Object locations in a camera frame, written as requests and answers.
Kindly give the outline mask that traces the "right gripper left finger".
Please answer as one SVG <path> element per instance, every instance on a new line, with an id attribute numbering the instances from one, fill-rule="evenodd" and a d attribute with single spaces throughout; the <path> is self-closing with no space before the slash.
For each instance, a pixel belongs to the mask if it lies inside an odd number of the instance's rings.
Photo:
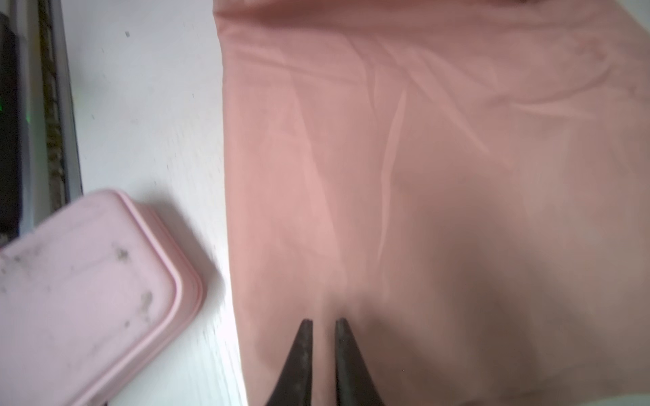
<path id="1" fill-rule="evenodd" d="M 289 349 L 267 406 L 310 406 L 312 391 L 313 321 L 304 319 Z"/>

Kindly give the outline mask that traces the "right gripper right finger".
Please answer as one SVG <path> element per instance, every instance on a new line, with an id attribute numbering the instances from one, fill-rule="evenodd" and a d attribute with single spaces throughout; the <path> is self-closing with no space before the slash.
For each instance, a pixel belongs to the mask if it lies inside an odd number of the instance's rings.
<path id="1" fill-rule="evenodd" d="M 338 406 L 384 405 L 345 318 L 335 323 L 334 355 Z"/>

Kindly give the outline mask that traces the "pink shorts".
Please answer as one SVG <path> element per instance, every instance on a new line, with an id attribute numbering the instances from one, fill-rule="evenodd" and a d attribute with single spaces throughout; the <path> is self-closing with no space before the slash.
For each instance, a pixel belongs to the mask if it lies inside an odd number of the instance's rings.
<path id="1" fill-rule="evenodd" d="M 217 1 L 245 390 L 346 318 L 384 402 L 649 390 L 649 35 L 615 1 Z"/>

